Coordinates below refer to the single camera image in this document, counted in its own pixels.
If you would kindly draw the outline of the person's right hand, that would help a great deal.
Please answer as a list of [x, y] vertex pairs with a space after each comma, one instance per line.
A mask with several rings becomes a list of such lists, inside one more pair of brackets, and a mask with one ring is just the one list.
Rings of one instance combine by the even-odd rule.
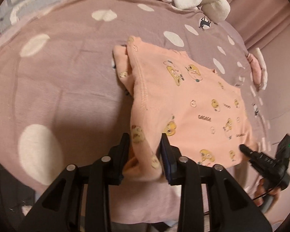
[[[268, 193], [268, 195], [273, 197], [273, 201], [272, 201], [272, 204], [269, 206], [269, 209], [271, 209], [279, 200], [280, 192], [281, 192], [281, 188], [276, 187]], [[266, 190], [264, 188], [264, 178], [262, 178], [262, 179], [260, 179], [260, 181], [257, 185], [256, 191], [254, 193], [254, 198], [259, 197], [265, 193], [266, 193]], [[255, 199], [253, 202], [257, 206], [261, 206], [264, 202], [264, 199], [262, 197], [259, 197], [259, 198]]]

